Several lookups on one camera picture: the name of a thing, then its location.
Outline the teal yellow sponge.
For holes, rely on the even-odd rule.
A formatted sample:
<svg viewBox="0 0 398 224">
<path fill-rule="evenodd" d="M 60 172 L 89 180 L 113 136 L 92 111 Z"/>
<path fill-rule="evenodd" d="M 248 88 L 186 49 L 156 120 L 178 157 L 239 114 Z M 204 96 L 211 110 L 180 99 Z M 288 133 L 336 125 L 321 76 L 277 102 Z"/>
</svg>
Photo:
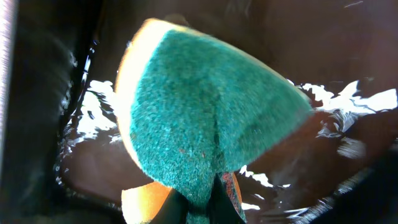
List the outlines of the teal yellow sponge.
<svg viewBox="0 0 398 224">
<path fill-rule="evenodd" d="M 115 94 L 130 157 L 154 182 L 188 200 L 186 223 L 210 223 L 216 175 L 243 219 L 233 172 L 312 115 L 308 98 L 258 59 L 154 18 L 126 49 Z"/>
</svg>

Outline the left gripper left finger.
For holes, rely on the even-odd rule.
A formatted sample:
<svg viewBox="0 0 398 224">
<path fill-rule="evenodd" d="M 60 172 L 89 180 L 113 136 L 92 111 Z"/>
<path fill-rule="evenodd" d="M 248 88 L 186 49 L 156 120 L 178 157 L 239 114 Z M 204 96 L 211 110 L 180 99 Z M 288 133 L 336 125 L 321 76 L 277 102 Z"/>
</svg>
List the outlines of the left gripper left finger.
<svg viewBox="0 0 398 224">
<path fill-rule="evenodd" d="M 188 200 L 172 189 L 150 224 L 186 224 Z"/>
</svg>

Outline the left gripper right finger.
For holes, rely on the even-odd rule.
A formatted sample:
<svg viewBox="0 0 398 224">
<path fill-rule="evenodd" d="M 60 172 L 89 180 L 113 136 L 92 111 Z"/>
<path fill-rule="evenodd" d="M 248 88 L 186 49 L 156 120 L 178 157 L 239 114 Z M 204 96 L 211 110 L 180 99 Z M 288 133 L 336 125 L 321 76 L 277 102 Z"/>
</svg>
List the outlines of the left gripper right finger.
<svg viewBox="0 0 398 224">
<path fill-rule="evenodd" d="M 214 180 L 208 203 L 208 216 L 210 224 L 245 224 L 229 199 L 219 175 L 216 175 Z"/>
</svg>

